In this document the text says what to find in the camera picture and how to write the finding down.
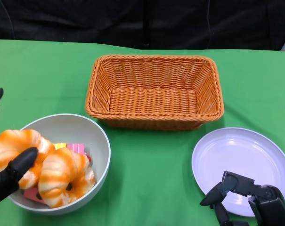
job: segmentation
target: ceramic bowl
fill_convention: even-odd
[[[31,201],[18,190],[9,199],[26,210],[45,214],[61,215],[77,210],[88,203],[100,190],[109,169],[111,149],[103,129],[93,120],[75,114],[56,114],[38,119],[22,129],[34,129],[52,143],[83,143],[85,152],[92,157],[92,168],[96,184],[82,198],[59,208],[49,208],[42,203]]]

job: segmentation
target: wicker basket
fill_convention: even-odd
[[[86,111],[113,127],[196,129],[224,113],[216,64],[203,56],[102,56]]]

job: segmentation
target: basket rim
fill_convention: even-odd
[[[213,69],[214,73],[214,88],[215,88],[215,95],[217,97],[217,111],[210,114],[195,114],[195,113],[129,113],[129,112],[111,112],[111,111],[98,111],[92,106],[92,96],[95,87],[95,81],[97,78],[97,65],[101,64],[103,61],[107,59],[112,59],[117,57],[118,59],[142,59],[145,57],[148,58],[160,58],[160,59],[190,59],[190,60],[206,60],[209,64],[211,69]],[[99,57],[92,68],[91,78],[88,85],[88,92],[86,96],[86,105],[85,105],[86,112],[97,119],[102,120],[151,120],[151,121],[214,121],[219,119],[224,113],[224,104],[222,99],[221,87],[220,87],[220,79],[219,73],[216,66],[216,63],[209,57],[206,56],[198,56],[198,55],[119,55],[119,54],[112,54],[112,55],[104,55]]]

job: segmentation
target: black cloth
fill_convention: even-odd
[[[18,40],[93,42],[144,48],[143,0],[2,0]],[[153,49],[205,49],[208,0],[150,0]],[[279,50],[285,0],[210,0],[209,48]],[[12,39],[0,4],[0,39]]]

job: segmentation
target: yellow block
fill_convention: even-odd
[[[66,143],[57,143],[57,144],[53,144],[54,147],[57,149],[60,149],[62,147],[67,147],[67,144]]]

